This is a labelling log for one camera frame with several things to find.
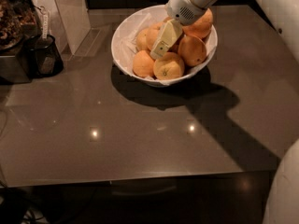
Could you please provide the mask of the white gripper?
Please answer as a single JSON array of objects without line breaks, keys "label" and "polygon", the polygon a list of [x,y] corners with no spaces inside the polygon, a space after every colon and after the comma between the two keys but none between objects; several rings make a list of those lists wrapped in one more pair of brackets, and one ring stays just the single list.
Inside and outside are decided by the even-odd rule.
[{"label": "white gripper", "polygon": [[153,44],[150,56],[154,60],[162,58],[175,45],[183,34],[182,25],[191,25],[206,13],[192,0],[168,0],[165,10],[172,19],[163,24]]}]

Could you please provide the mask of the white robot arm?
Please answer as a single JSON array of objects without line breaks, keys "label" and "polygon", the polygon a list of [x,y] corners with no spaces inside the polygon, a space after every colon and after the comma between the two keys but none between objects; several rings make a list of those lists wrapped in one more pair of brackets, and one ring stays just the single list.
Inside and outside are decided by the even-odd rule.
[{"label": "white robot arm", "polygon": [[[165,5],[171,18],[158,34],[150,56],[163,57],[184,25],[191,25],[218,0],[169,0]],[[299,0],[256,0],[283,41],[299,62]],[[299,224],[299,140],[286,152],[271,185],[262,224]]]}]

